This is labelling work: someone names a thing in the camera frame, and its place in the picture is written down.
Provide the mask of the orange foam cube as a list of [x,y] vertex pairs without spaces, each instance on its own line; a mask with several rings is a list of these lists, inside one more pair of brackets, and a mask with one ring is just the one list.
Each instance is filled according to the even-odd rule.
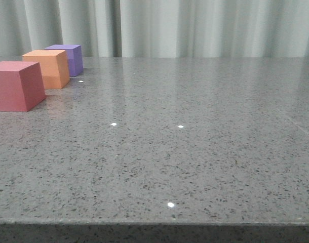
[[70,81],[65,50],[34,50],[22,55],[22,60],[40,63],[45,89],[62,89]]

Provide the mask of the red foam cube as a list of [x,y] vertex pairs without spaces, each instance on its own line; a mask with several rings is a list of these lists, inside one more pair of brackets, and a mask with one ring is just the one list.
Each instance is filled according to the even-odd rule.
[[0,111],[28,112],[45,98],[38,62],[0,62]]

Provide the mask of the pale green curtain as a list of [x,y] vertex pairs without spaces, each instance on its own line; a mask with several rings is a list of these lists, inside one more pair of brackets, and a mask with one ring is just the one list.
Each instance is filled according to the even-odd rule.
[[0,56],[309,57],[309,1],[0,1]]

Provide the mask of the purple foam cube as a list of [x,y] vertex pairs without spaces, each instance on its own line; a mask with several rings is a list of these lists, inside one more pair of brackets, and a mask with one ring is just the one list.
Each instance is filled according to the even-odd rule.
[[83,57],[81,45],[51,45],[45,50],[65,50],[68,59],[70,77],[78,76],[83,72]]

